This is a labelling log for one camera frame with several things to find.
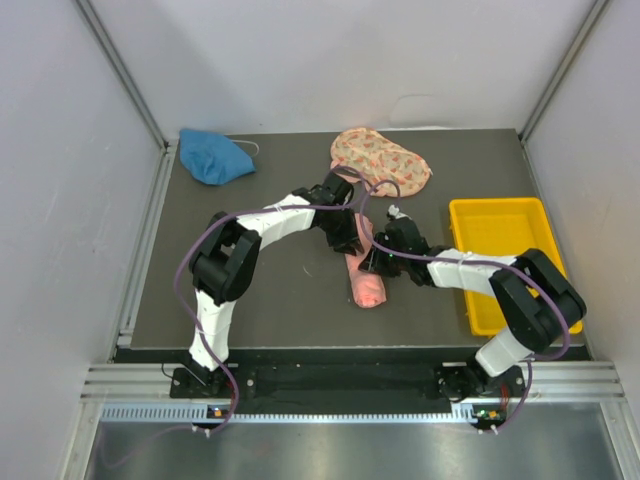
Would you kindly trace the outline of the pink t shirt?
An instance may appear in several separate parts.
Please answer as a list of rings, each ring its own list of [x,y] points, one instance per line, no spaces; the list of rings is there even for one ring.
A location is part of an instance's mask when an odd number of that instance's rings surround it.
[[[373,232],[373,224],[366,216],[358,213],[355,214],[355,221],[364,251],[357,255],[346,255],[346,267],[355,304],[360,308],[370,309],[386,301],[386,290],[379,275],[359,269],[359,265],[370,253],[372,247],[370,237]]]

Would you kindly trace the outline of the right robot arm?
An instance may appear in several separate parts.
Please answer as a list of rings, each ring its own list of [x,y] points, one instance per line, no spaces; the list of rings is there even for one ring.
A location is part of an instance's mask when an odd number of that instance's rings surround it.
[[[551,359],[552,343],[560,340],[567,348],[570,328],[586,316],[581,295],[537,248],[514,256],[486,256],[432,246],[403,215],[365,237],[371,243],[360,265],[365,272],[388,278],[407,274],[418,286],[460,289],[497,301],[505,327],[463,366],[442,367],[436,373],[440,391],[451,400],[490,395],[519,362]]]

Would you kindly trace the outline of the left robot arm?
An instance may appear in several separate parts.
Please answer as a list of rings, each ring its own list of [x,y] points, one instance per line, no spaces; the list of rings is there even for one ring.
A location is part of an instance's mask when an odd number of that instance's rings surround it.
[[[212,218],[188,263],[198,324],[185,367],[203,395],[216,396],[226,387],[221,364],[229,356],[233,310],[251,285],[262,249],[291,234],[318,228],[335,252],[355,256],[364,251],[350,208],[353,196],[353,185],[330,173],[323,183],[297,189],[262,209],[219,212]]]

